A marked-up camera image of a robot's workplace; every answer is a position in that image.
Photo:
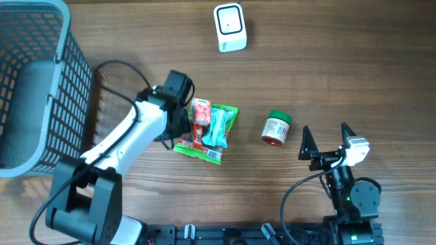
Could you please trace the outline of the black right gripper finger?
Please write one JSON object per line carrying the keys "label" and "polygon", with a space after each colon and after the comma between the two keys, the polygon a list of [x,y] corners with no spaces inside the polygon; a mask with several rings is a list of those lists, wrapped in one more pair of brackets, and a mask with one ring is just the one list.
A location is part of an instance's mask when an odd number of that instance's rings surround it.
{"label": "black right gripper finger", "polygon": [[313,139],[310,128],[306,125],[302,130],[302,143],[298,155],[298,159],[301,161],[308,161],[319,157],[319,150]]}
{"label": "black right gripper finger", "polygon": [[356,136],[356,134],[351,130],[346,122],[341,123],[341,135],[344,147],[349,147],[348,137]]}

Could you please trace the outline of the green gummy candy bag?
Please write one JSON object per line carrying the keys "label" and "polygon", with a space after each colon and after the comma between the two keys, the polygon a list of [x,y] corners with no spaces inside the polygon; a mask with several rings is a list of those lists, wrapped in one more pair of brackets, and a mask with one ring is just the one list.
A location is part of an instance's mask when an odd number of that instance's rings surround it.
{"label": "green gummy candy bag", "polygon": [[[212,109],[220,109],[225,110],[226,112],[233,112],[233,116],[226,122],[224,129],[224,140],[227,140],[228,134],[236,120],[238,114],[238,108],[229,106],[229,105],[219,105],[212,104]],[[193,147],[193,132],[184,135],[175,145],[174,151],[185,154],[190,157],[202,159],[204,161],[208,161],[210,163],[214,163],[217,165],[221,165],[222,162],[222,154],[224,151],[223,146],[209,146],[202,145],[202,149],[197,149]]]}

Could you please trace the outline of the red small juice carton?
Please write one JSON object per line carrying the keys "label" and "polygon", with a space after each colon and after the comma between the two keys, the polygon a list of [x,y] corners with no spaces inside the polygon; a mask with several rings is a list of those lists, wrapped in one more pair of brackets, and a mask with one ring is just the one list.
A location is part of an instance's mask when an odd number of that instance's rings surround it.
{"label": "red small juice carton", "polygon": [[211,123],[211,102],[205,99],[193,99],[193,123],[209,126]]}

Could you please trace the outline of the jar with green lid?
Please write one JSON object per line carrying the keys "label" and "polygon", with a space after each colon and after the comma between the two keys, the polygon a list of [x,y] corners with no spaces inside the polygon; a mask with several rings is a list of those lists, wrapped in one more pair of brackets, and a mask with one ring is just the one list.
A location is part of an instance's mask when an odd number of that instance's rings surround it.
{"label": "jar with green lid", "polygon": [[272,146],[282,146],[292,123],[292,117],[283,111],[270,111],[264,129],[262,139]]}

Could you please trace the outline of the mint green wipes packet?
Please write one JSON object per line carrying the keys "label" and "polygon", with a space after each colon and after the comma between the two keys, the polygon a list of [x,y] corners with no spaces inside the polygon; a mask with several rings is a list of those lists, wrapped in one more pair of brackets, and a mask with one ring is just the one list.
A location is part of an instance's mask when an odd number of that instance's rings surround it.
{"label": "mint green wipes packet", "polygon": [[233,115],[233,111],[213,108],[211,123],[208,132],[202,137],[202,143],[209,146],[222,146],[227,148],[228,143],[225,138],[225,126]]}

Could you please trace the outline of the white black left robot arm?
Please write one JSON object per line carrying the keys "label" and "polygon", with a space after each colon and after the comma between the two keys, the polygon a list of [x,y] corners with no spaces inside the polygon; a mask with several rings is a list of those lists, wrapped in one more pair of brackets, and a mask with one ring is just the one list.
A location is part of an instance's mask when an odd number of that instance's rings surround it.
{"label": "white black left robot arm", "polygon": [[164,85],[137,94],[100,145],[78,158],[61,158],[43,207],[47,228],[75,244],[147,244],[147,225],[123,214],[123,179],[151,142],[170,141],[165,147],[172,149],[191,131],[186,105],[194,91],[191,78],[170,71]]}

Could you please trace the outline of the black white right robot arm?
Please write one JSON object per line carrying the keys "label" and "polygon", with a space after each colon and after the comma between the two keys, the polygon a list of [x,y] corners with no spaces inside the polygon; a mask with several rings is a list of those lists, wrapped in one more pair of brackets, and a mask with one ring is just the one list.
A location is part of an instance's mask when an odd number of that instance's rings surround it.
{"label": "black white right robot arm", "polygon": [[298,158],[310,161],[311,171],[320,171],[323,189],[332,201],[335,215],[323,219],[328,244],[375,244],[381,185],[367,177],[355,178],[352,167],[363,162],[370,143],[341,124],[343,143],[337,150],[320,152],[308,126],[303,127]]}

